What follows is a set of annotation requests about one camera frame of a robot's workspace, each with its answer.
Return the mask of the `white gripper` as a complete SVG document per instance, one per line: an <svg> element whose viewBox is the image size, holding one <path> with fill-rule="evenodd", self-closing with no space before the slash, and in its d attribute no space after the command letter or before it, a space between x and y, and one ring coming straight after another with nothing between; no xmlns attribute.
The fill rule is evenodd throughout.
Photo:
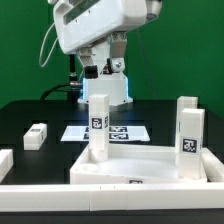
<svg viewBox="0 0 224 224"><path fill-rule="evenodd" d="M53 6L59 45L64 54L79 49L78 59L86 79L96 79L98 68L93 62L92 49L84 46L108 34L109 68L113 73L125 69L125 32L146 23L146 0L48 0L48 3Z"/></svg>

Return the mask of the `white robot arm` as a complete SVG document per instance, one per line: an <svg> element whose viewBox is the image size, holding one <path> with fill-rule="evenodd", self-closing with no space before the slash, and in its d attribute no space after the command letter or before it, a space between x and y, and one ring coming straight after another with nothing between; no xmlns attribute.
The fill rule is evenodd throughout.
<svg viewBox="0 0 224 224"><path fill-rule="evenodd" d="M59 45L83 67L81 104L107 94L112 106L133 101L124 75L127 33L159 17L162 0L47 0Z"/></svg>

